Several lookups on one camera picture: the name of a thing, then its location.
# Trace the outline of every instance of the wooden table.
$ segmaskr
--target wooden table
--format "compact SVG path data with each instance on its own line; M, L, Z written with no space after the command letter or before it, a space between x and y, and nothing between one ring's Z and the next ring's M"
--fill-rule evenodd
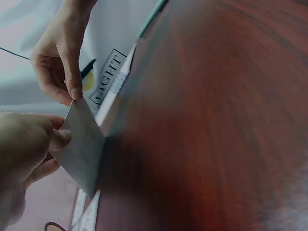
M307 0L170 0L103 124L97 230L308 230L307 101Z

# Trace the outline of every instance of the finger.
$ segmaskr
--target finger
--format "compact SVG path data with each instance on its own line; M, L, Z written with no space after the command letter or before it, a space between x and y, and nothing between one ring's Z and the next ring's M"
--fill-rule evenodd
M43 162L24 181L24 188L27 189L31 184L54 173L59 167L60 164L55 159Z
M66 147L72 139L71 132L69 130L53 130L51 141L49 144L50 151L60 151Z
M72 98L70 97L68 92L63 89L57 88L53 84L49 70L43 66L40 66L39 62L36 60L31 59L31 63L38 77L38 83L41 91L47 96L55 99L57 102L69 106L72 101Z
M48 118L51 122L51 125L54 129L60 129L62 124L64 123L64 118L57 115L51 115L51 114L41 114L41 113L25 113L28 115L34 115L34 116L42 116L44 118Z
M59 53L63 62L65 72L65 83L67 91L73 100L79 100L82 97L82 80L79 70L79 53Z

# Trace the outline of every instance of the gray card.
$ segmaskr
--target gray card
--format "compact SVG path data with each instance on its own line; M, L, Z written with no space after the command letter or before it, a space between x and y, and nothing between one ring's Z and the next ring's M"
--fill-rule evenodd
M66 148L52 155L92 198L96 193L104 137L84 99L72 102L61 129L70 130L72 140Z

